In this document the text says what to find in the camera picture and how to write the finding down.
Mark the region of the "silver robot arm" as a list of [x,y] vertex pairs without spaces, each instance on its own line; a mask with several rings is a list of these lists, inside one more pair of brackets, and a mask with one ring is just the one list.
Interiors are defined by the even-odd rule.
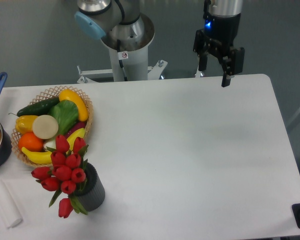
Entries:
[[[116,82],[159,80],[167,62],[148,65],[148,47],[155,36],[154,24],[140,11],[138,0],[79,0],[74,18],[90,38],[101,40],[109,51],[112,76]],[[208,55],[222,67],[222,87],[243,71],[245,49],[234,47],[243,1],[206,0],[204,25],[195,33],[193,52],[198,57],[195,76],[207,68]]]

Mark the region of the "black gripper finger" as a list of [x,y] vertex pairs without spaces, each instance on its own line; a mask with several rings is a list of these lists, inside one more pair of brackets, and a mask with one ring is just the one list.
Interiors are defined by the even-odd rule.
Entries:
[[231,79],[234,75],[243,71],[245,58],[245,48],[233,48],[229,51],[227,59],[222,60],[223,77],[221,86],[227,87],[231,83]]
[[198,70],[199,71],[205,71],[207,69],[207,63],[208,63],[208,55],[209,55],[209,46],[205,45],[203,47],[200,47],[197,51],[197,56],[199,58],[198,62]]

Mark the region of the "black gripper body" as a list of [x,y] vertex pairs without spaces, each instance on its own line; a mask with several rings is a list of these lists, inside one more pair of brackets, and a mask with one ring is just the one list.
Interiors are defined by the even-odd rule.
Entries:
[[240,13],[233,16],[218,16],[205,12],[204,26],[195,33],[193,51],[197,54],[200,47],[208,45],[209,55],[219,60],[226,57],[238,34],[240,19]]

